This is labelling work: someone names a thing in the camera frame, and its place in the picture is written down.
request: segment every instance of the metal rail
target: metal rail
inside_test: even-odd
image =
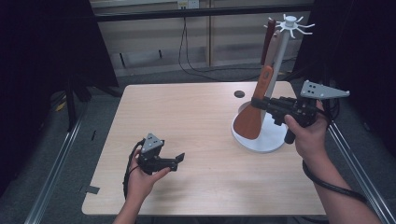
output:
[[[353,175],[356,177],[357,181],[361,185],[361,188],[366,194],[368,201],[371,203],[374,210],[378,214],[378,217],[381,219],[381,222],[388,224],[396,223],[396,219],[388,208],[384,198],[381,196],[378,189],[374,186],[373,182],[370,180],[363,167],[361,167],[361,164],[355,157],[349,144],[347,143],[344,136],[341,134],[334,121],[332,121],[329,127],[329,132],[332,135],[332,138],[334,139],[341,153],[343,154]]]
[[[279,5],[265,7],[210,7],[186,10],[160,10],[146,12],[102,13],[94,17],[46,18],[46,21],[62,22],[103,22],[103,21],[138,21],[168,18],[187,18],[204,16],[247,15],[276,12],[311,11],[313,4]]]
[[[85,112],[87,110],[87,107],[88,103],[83,105],[81,116],[79,116],[76,125],[71,130],[71,132],[67,133],[66,138],[64,139],[64,144],[59,151],[55,163],[53,163],[46,182],[44,183],[39,195],[35,199],[35,203],[33,204],[33,207],[24,222],[25,224],[38,224],[40,223],[41,218],[44,216],[44,212],[50,201],[50,197],[55,188],[55,184],[59,179],[59,176],[61,175],[62,168],[64,167],[64,162],[67,158],[71,146],[74,143],[74,140],[76,139],[81,122],[83,118],[85,118]]]

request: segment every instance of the human hand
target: human hand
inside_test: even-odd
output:
[[[317,101],[317,108],[323,110],[320,101]],[[317,121],[306,128],[301,127],[291,115],[285,116],[285,122],[296,135],[295,146],[304,160],[326,156],[324,140],[328,123],[324,115],[317,113]]]
[[[146,174],[137,165],[136,157],[140,154],[140,150],[141,149],[137,149],[132,156],[131,166],[129,167],[129,170],[134,170],[130,173],[129,176],[128,195],[126,201],[138,200],[142,203],[151,193],[155,182],[166,176],[171,171],[171,169],[169,167],[166,167],[153,175]]]

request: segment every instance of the forearm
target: forearm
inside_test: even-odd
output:
[[[310,172],[319,179],[343,189],[350,189],[327,156],[304,160]],[[366,204],[317,184],[315,188],[331,223],[380,223]]]
[[[113,224],[134,224],[142,203],[142,200],[127,199]]]

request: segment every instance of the finger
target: finger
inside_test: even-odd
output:
[[[137,155],[140,155],[140,151],[141,151],[141,148],[134,151],[134,155],[132,156],[132,162],[131,162],[132,166],[135,166],[137,164],[136,157],[137,157]]]
[[[321,101],[319,101],[319,100],[317,100],[317,108],[319,108],[319,109],[321,109],[321,110],[324,111],[324,109],[323,109],[323,103],[322,103]]]
[[[285,122],[293,133],[300,133],[303,129],[291,115],[285,116]]]
[[[167,174],[169,174],[169,172],[171,172],[171,168],[165,167],[165,168],[161,169],[161,171],[159,171],[159,172],[155,173],[154,175],[152,175],[152,179],[154,180],[154,182],[156,182],[159,179],[161,179],[164,176],[166,176]]]

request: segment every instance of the electrical outlet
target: electrical outlet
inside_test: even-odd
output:
[[[189,0],[189,9],[199,8],[199,0]]]
[[[178,9],[187,9],[187,8],[189,8],[189,1],[188,0],[178,0],[177,1],[177,8]]]

